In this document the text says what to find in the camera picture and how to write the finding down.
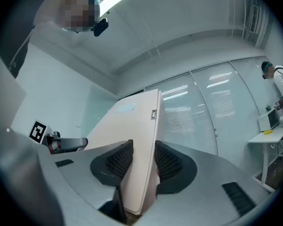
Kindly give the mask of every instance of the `yellow object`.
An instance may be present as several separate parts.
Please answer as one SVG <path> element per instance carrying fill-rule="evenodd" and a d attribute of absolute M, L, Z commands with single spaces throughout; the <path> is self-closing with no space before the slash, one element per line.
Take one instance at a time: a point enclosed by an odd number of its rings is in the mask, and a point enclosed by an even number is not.
<path fill-rule="evenodd" d="M 273 132 L 273 130 L 266 130 L 266 131 L 264 131 L 264 135 L 268 135 L 268 134 L 270 134 L 272 132 Z"/>

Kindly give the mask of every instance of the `person in white shirt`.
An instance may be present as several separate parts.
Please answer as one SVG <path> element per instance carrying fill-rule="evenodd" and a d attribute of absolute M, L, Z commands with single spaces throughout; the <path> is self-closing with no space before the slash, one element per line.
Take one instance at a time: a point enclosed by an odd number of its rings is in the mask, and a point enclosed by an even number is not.
<path fill-rule="evenodd" d="M 283 106 L 283 66 L 281 65 L 276 65 L 273 66 L 273 64 L 271 64 L 268 61 L 265 61 L 262 63 L 262 71 L 265 74 L 266 79 L 274 79 L 274 82 L 278 88 L 278 90 L 280 91 L 282 97 L 281 99 L 278 101 L 279 105 L 282 107 Z"/>

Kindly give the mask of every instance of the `table leg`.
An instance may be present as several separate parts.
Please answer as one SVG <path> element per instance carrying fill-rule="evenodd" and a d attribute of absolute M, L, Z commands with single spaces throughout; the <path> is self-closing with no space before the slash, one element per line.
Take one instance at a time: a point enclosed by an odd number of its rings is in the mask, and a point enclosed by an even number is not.
<path fill-rule="evenodd" d="M 261 183 L 265 184 L 267 178 L 267 172 L 268 172 L 268 162 L 269 162 L 267 143 L 263 144 L 263 152 L 264 152 L 264 162 L 263 162 L 263 173 L 262 173 Z"/>
<path fill-rule="evenodd" d="M 262 184 L 261 181 L 257 180 L 256 178 L 253 178 L 254 181 L 256 181 L 257 183 L 259 183 L 260 185 L 262 185 L 264 188 L 266 188 L 269 192 L 273 193 L 275 192 L 275 189 L 268 186 L 267 184 Z"/>

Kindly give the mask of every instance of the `glass wall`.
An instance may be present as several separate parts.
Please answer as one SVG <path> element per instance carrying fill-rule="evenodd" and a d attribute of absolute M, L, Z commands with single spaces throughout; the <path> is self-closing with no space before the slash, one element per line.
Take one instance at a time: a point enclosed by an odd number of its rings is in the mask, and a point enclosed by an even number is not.
<path fill-rule="evenodd" d="M 117 99 L 108 95 L 101 89 L 92 86 L 87 98 L 83 120 L 81 125 L 81 136 L 87 137 L 102 117 L 117 102 Z"/>
<path fill-rule="evenodd" d="M 279 99 L 273 82 L 262 78 L 263 61 L 268 58 L 228 61 L 147 87 L 162 92 L 165 141 L 221 156 L 257 175 L 262 148 L 248 140 L 259 133 L 257 118 L 266 106 Z M 276 156 L 277 148 L 269 147 L 270 162 Z"/>

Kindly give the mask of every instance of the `black vent grille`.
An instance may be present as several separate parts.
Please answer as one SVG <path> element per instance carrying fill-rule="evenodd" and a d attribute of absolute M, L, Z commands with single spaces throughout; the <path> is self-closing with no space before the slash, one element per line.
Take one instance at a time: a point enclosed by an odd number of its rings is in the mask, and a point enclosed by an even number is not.
<path fill-rule="evenodd" d="M 63 167 L 63 166 L 66 166 L 68 164 L 73 163 L 73 161 L 71 159 L 66 159 L 66 160 L 63 160 L 63 161 L 57 161 L 55 163 L 56 163 L 57 167 Z"/>
<path fill-rule="evenodd" d="M 133 145 L 125 146 L 117 153 L 109 156 L 106 160 L 107 169 L 120 177 L 124 178 L 133 160 Z"/>
<path fill-rule="evenodd" d="M 250 29 L 249 32 L 255 33 L 256 27 L 257 27 L 257 22 L 259 18 L 259 7 L 255 6 L 253 4 L 252 6 L 252 17 L 251 17 L 251 23 L 250 23 Z"/>
<path fill-rule="evenodd" d="M 232 201 L 240 216 L 251 211 L 255 204 L 236 182 L 223 184 L 226 194 Z"/>
<path fill-rule="evenodd" d="M 160 145 L 155 146 L 155 162 L 161 183 L 176 176 L 182 169 L 181 160 Z"/>

